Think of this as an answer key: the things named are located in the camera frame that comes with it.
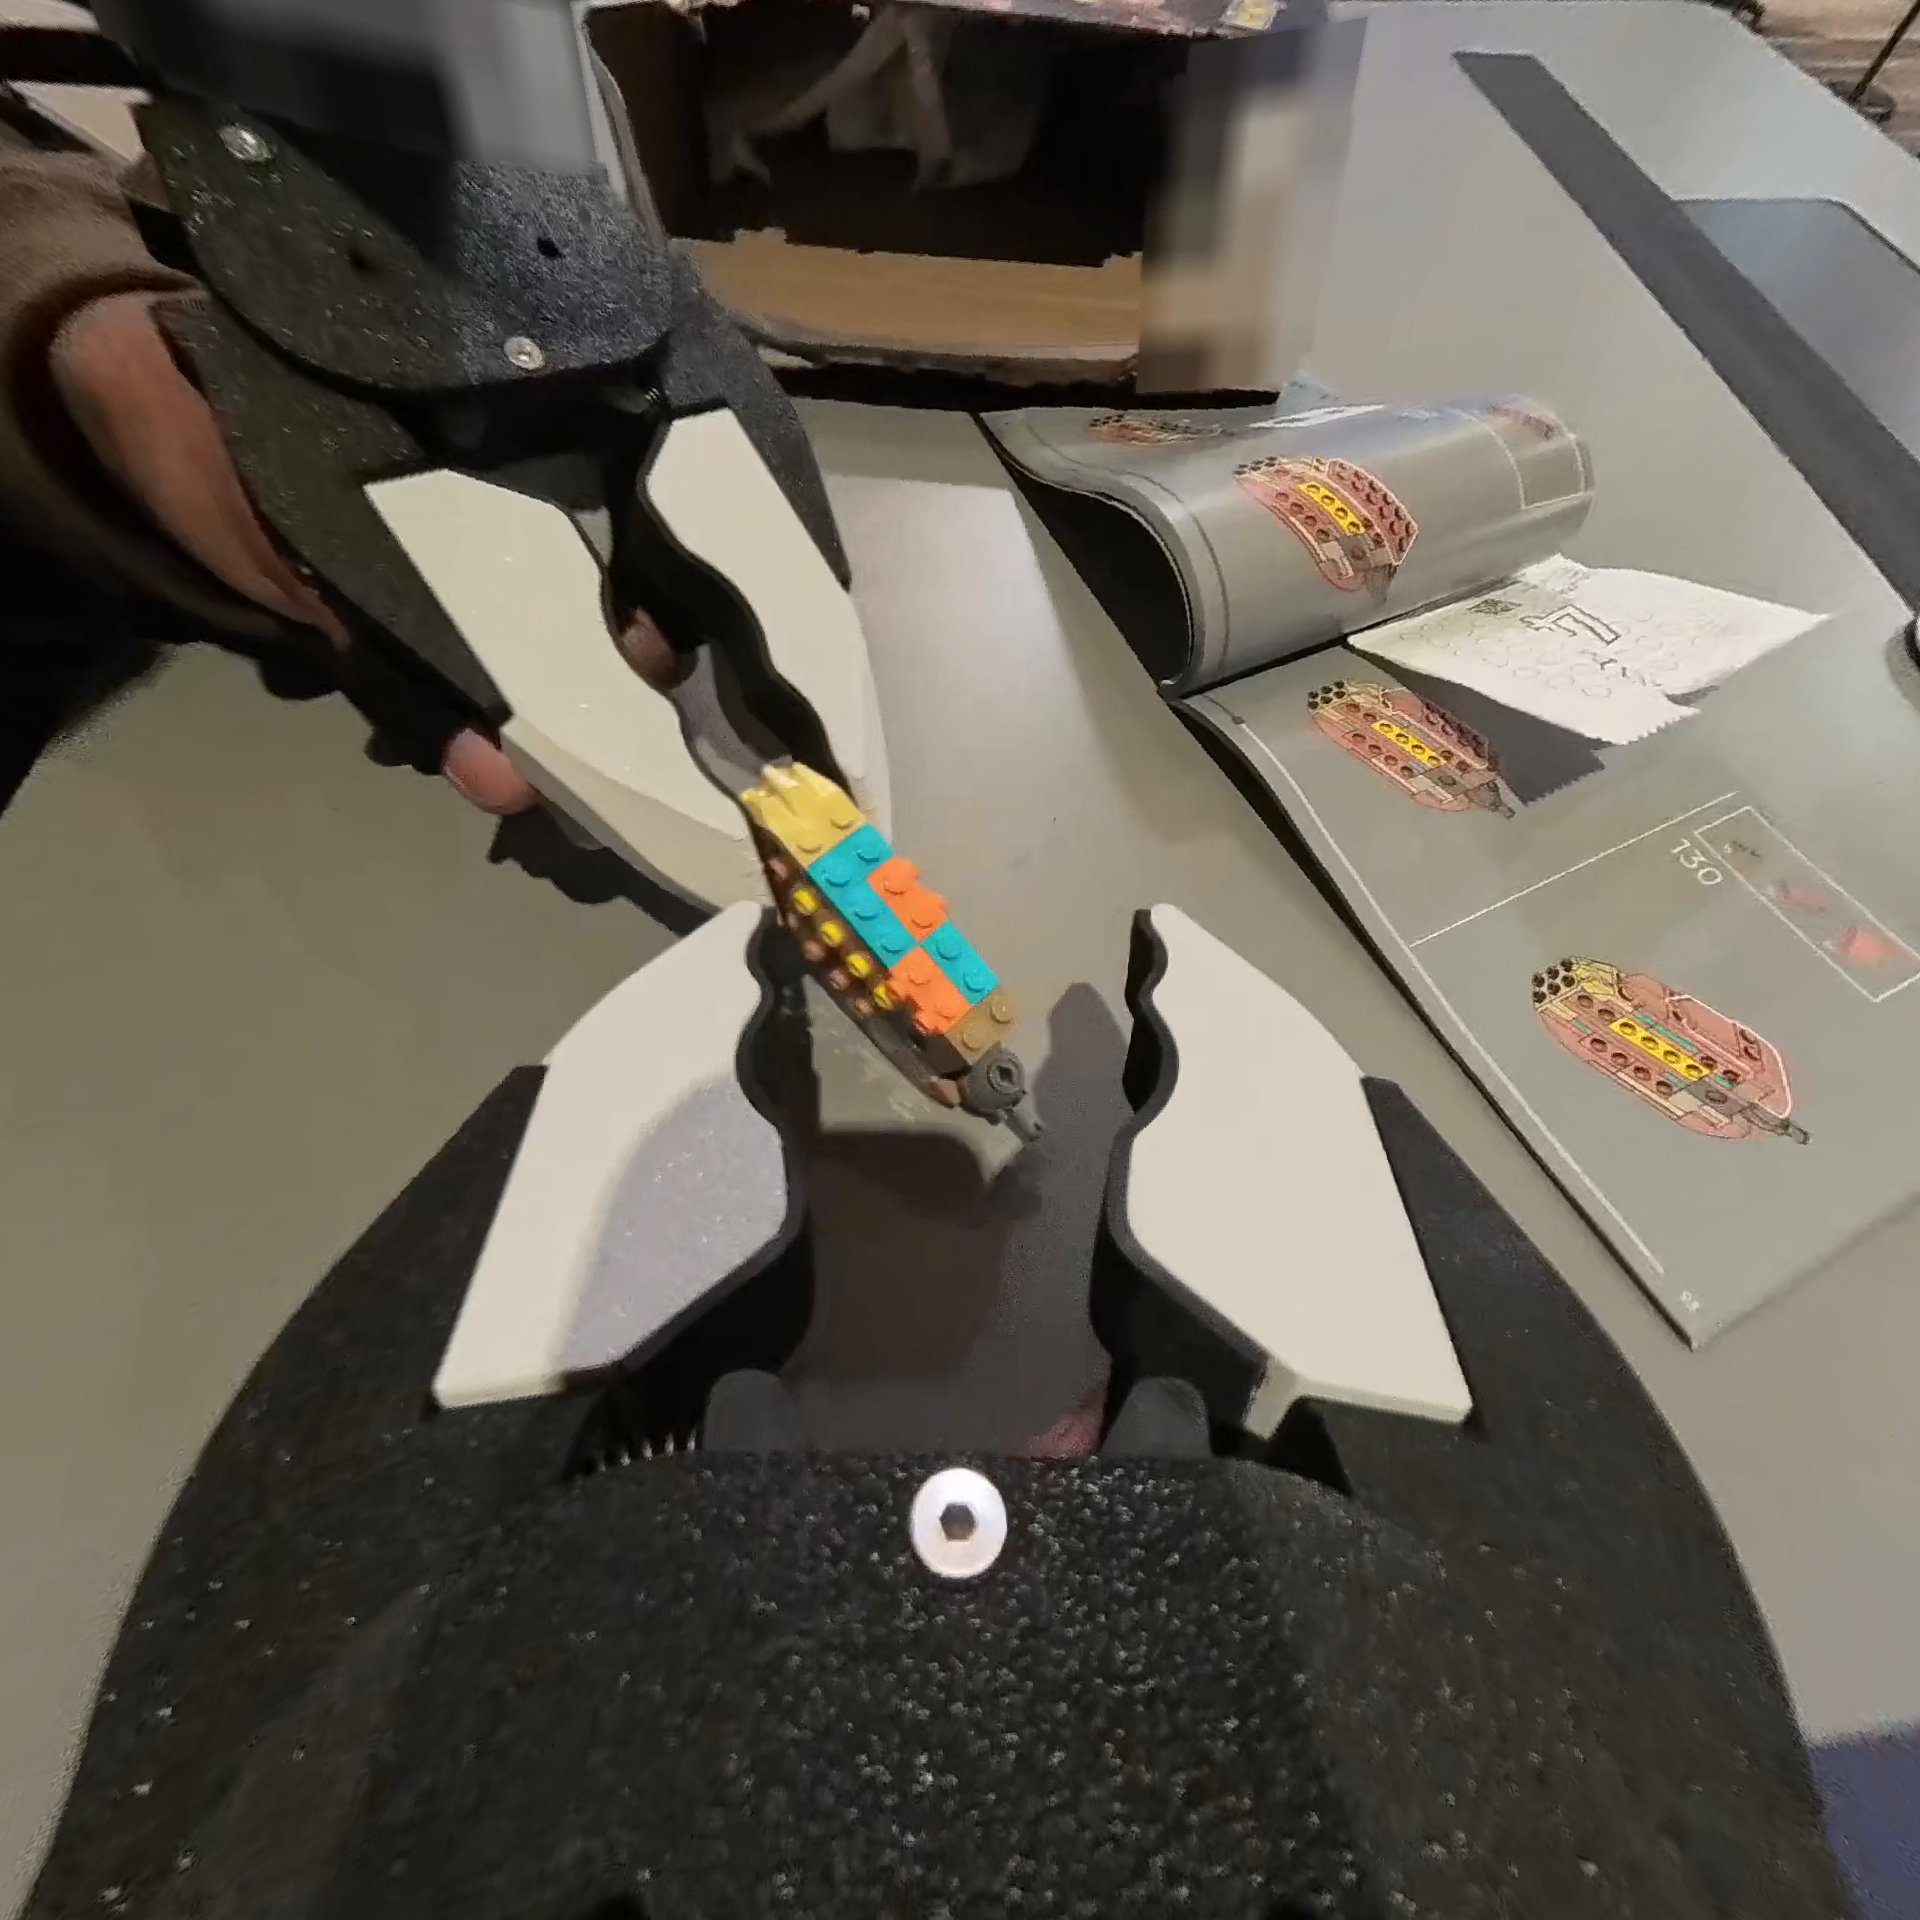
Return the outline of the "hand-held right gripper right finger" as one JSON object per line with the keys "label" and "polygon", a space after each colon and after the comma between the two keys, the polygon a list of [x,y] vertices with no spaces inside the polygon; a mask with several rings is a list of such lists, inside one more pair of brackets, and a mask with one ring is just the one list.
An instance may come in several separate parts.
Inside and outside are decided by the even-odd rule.
{"label": "hand-held right gripper right finger", "polygon": [[1283,1425],[1302,1403],[1464,1425],[1475,1396],[1363,1066],[1173,904],[1133,917],[1124,1005],[1107,1421],[1175,1380],[1210,1425]]}

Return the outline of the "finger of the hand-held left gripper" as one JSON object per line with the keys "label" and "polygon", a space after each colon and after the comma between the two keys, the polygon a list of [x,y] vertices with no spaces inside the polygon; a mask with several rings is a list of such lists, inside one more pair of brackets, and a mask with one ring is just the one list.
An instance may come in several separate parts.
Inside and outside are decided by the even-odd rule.
{"label": "finger of the hand-held left gripper", "polygon": [[641,601],[706,687],[691,738],[789,759],[890,830],[894,768],[853,589],[726,406],[669,419],[641,469]]}
{"label": "finger of the hand-held left gripper", "polygon": [[619,650],[605,564],[575,516],[449,469],[364,496],[491,676],[501,747],[569,832],[692,907],[755,901],[749,824]]}

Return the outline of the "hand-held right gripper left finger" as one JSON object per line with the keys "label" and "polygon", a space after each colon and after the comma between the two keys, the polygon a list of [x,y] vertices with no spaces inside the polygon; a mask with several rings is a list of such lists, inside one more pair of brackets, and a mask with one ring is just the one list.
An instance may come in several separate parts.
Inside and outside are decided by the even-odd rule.
{"label": "hand-held right gripper left finger", "polygon": [[550,1399],[649,1360],[792,1224],[781,1122],[750,1090],[770,914],[732,904],[589,1009],[542,1060],[436,1406]]}

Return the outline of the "colourful toy brick assembly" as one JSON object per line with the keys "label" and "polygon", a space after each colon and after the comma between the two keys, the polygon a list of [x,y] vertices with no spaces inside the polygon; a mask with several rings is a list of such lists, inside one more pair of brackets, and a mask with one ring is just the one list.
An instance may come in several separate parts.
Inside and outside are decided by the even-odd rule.
{"label": "colourful toy brick assembly", "polygon": [[1041,1141],[1010,990],[919,867],[802,763],[764,764],[736,803],[781,924],[836,1011],[931,1103]]}

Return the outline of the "person's left forearm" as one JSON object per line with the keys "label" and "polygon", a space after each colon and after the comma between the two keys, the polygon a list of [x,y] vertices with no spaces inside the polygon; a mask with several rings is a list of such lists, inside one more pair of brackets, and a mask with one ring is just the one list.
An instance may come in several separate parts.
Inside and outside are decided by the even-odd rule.
{"label": "person's left forearm", "polygon": [[53,375],[60,331],[98,304],[195,293],[149,249],[143,217],[114,168],[75,148],[37,144],[4,125],[3,148],[3,469],[4,489],[51,469],[75,432],[63,425]]}

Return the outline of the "grey desk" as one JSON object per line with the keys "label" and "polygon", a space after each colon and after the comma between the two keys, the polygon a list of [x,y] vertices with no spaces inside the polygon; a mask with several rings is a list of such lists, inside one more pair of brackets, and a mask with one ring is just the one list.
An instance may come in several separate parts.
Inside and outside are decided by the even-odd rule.
{"label": "grey desk", "polygon": [[[1039,1171],[830,1085],[823,1306],[796,1396],[835,1444],[1009,1448],[1092,1394],[1086,1260],[1124,1099],[1129,922],[1179,901],[1398,1083],[1579,1286],[1719,1502],[1877,1917],[1916,1914],[1916,1227],[1689,1354],[1509,1141],[1333,904],[1124,661],[952,412],[805,400],[889,723],[936,654],[1034,671],[1094,760],[1044,854],[1107,913],[1063,973]],[[336,702],[178,654],[4,816],[4,1917],[23,1917],[139,1576],[204,1444],[325,1274],[521,1066],[670,941],[573,903]]]}

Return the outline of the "person's left hand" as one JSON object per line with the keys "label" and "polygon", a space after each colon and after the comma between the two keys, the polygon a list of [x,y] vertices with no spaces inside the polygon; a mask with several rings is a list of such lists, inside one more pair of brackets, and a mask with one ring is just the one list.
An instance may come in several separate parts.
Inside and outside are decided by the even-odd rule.
{"label": "person's left hand", "polygon": [[279,701],[347,693],[353,637],[282,554],[144,278],[31,281],[4,304],[4,528],[151,596]]}

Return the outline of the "grey instruction booklet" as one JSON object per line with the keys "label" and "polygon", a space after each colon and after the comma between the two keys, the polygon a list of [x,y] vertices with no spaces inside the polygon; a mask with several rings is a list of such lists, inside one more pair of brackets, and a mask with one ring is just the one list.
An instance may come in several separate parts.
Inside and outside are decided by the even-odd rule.
{"label": "grey instruction booklet", "polygon": [[[1693,1346],[1916,1207],[1914,619],[1593,562],[1532,397],[1026,405],[982,431],[1163,698]],[[1827,622],[1602,745],[1357,652],[1549,559]]]}

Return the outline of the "cardboard box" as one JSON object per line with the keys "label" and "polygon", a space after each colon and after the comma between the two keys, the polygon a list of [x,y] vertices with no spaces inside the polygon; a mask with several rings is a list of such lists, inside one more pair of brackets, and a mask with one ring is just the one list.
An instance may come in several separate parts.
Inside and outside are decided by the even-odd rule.
{"label": "cardboard box", "polygon": [[593,5],[636,202],[811,366],[1138,397],[1307,357],[1357,56],[1331,5]]}

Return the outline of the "white numbered paper bag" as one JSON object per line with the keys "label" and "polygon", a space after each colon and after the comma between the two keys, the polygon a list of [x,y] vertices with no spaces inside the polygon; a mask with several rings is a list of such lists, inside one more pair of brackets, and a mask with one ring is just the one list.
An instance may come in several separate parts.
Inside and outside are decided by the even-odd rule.
{"label": "white numbered paper bag", "polygon": [[1350,649],[1584,741],[1626,747],[1694,716],[1693,696],[1824,622],[1726,589],[1556,554],[1370,626]]}

